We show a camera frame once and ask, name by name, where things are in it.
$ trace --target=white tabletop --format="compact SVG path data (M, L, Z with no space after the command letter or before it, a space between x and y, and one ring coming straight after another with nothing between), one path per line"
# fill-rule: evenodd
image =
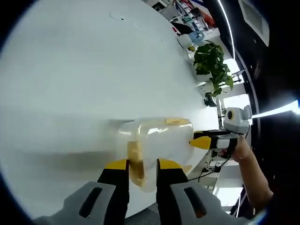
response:
M40 0L15 27L0 58L0 163L31 217L57 212L118 157L119 120L218 128L171 27L140 0ZM130 193L127 216L156 201L132 183Z

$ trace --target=potted plant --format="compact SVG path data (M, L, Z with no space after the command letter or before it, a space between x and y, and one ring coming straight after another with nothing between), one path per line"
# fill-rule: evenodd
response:
M204 92L210 93L215 97L222 92L221 86L226 84L233 89L233 79L227 73L230 72L227 64L224 64L224 52L221 46L212 41L207 41L208 44L200 46L194 55L194 65L196 65L197 75L206 75L210 78L202 87Z

